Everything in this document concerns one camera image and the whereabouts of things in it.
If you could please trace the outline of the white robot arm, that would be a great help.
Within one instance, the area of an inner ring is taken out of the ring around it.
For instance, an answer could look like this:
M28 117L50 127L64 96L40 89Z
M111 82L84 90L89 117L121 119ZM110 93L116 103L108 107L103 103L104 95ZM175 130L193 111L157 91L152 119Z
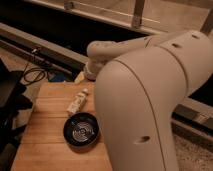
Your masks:
M181 31L93 41L96 117L113 171L179 171L171 115L213 75L213 43Z

